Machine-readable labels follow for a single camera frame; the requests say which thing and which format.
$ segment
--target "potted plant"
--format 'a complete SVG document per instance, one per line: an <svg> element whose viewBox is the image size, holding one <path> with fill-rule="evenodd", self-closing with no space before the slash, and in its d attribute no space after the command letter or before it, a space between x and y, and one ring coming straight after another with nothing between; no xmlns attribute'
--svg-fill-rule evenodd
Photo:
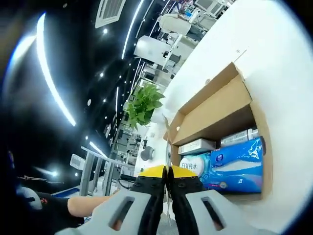
<svg viewBox="0 0 313 235"><path fill-rule="evenodd" d="M127 112L129 114L129 123L132 128L139 125L147 125L151 121L154 109L162 106L159 101L164 98L158 88L154 84L146 84L134 93L134 100L128 102Z"/></svg>

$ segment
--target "black ceiling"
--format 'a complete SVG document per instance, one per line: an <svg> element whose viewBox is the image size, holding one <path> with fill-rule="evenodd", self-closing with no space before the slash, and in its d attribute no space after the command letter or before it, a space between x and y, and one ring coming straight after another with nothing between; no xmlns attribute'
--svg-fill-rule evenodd
<svg viewBox="0 0 313 235"><path fill-rule="evenodd" d="M63 169L63 179L72 179L66 176L75 172L69 166L69 160L72 153L83 154L81 145L88 146L89 141L93 141L107 155L111 151L103 131L115 115L116 88L119 87L118 113L122 111L120 105L131 89L130 82L139 61L133 56L135 36L151 0L143 2L123 60L121 55L126 35L140 0L126 0L119 21L95 29L99 2L53 1L46 5L41 2L40 7L29 14L25 33L34 34L38 18L46 12L44 42L47 63L55 87L76 126L69 123L55 102L39 64L36 42L33 43L16 75L10 78L9 95L3 99L7 107L8 148L14 154L20 175L43 177L34 170L36 166L48 170ZM150 34L166 2L154 1L139 36ZM19 7L21 5L12 7L11 17ZM70 182L71 185L78 183L77 180Z"/></svg>

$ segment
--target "black shirt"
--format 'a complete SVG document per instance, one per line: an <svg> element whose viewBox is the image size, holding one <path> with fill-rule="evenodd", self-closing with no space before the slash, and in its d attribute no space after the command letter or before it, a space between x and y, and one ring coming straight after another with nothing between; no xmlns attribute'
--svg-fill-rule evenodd
<svg viewBox="0 0 313 235"><path fill-rule="evenodd" d="M52 235L66 228L76 228L84 223L84 218L78 218L69 213L68 198L54 197L48 193L36 193L40 197L43 208L34 211L34 215L44 235Z"/></svg>

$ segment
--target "open cardboard box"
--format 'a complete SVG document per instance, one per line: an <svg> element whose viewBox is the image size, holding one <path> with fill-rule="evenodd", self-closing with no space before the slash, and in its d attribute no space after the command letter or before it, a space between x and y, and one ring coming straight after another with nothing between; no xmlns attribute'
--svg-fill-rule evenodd
<svg viewBox="0 0 313 235"><path fill-rule="evenodd" d="M233 63L229 64L176 114L167 133L172 144L171 162L179 166L178 147L204 138L217 143L222 137L257 126L265 141L262 193L241 198L260 199L271 192L272 151L265 114L253 100Z"/></svg>

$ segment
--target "small white box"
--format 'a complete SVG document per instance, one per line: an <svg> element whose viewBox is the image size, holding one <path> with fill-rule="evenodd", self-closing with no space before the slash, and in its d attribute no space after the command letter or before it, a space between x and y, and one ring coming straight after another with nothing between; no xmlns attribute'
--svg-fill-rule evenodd
<svg viewBox="0 0 313 235"><path fill-rule="evenodd" d="M178 148L178 154L188 155L204 153L210 150L216 149L216 143L214 141L207 141L204 139L198 139L190 143L184 144Z"/></svg>

